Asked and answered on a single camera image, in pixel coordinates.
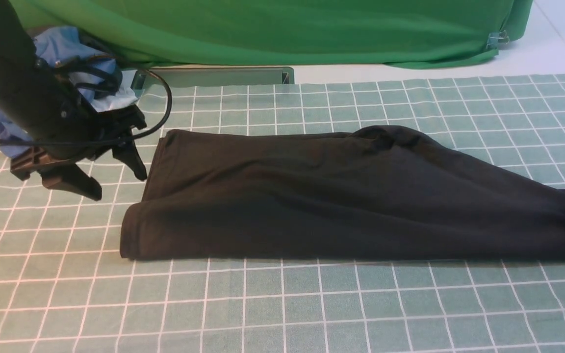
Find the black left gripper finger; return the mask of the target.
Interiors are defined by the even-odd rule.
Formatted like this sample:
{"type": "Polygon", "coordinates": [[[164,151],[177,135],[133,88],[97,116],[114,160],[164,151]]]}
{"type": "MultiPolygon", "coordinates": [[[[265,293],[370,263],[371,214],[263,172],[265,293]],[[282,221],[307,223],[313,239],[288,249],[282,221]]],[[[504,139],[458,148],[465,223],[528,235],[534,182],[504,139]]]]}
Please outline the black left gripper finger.
{"type": "Polygon", "coordinates": [[[41,181],[43,187],[49,190],[69,192],[92,201],[100,201],[103,198],[100,183],[76,164],[42,170],[41,181]]]}
{"type": "Polygon", "coordinates": [[[128,167],[136,179],[146,181],[148,173],[134,142],[125,142],[112,148],[114,159],[128,167]]]}

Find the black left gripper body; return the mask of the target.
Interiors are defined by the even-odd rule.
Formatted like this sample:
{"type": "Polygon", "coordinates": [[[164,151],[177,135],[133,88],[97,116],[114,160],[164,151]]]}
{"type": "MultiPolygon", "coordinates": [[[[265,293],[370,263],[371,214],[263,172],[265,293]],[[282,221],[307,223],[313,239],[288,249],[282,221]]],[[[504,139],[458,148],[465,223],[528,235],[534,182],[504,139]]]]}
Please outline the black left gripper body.
{"type": "Polygon", "coordinates": [[[19,179],[28,179],[38,173],[61,165],[77,164],[82,159],[96,160],[113,147],[132,138],[133,128],[147,126],[139,107],[95,112],[88,107],[73,119],[64,118],[49,125],[54,130],[33,136],[38,147],[31,147],[10,163],[11,173],[19,179]]]}

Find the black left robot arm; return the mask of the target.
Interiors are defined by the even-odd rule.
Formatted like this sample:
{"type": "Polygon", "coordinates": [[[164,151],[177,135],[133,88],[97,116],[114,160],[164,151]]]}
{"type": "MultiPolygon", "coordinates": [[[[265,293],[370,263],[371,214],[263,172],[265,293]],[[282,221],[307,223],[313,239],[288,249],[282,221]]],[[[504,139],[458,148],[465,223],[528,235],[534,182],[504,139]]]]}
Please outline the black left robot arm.
{"type": "Polygon", "coordinates": [[[25,138],[0,139],[0,145],[22,146],[10,161],[10,172],[25,181],[39,174],[43,187],[99,201],[103,190],[77,163],[94,161],[108,151],[132,170],[139,181],[148,173],[134,143],[132,129],[144,129],[141,110],[125,107],[97,111],[93,98],[114,96],[123,82],[116,60],[96,40],[75,27],[61,27],[66,43],[56,59],[38,53],[38,38],[23,28],[13,5],[0,0],[0,112],[25,138]]]}

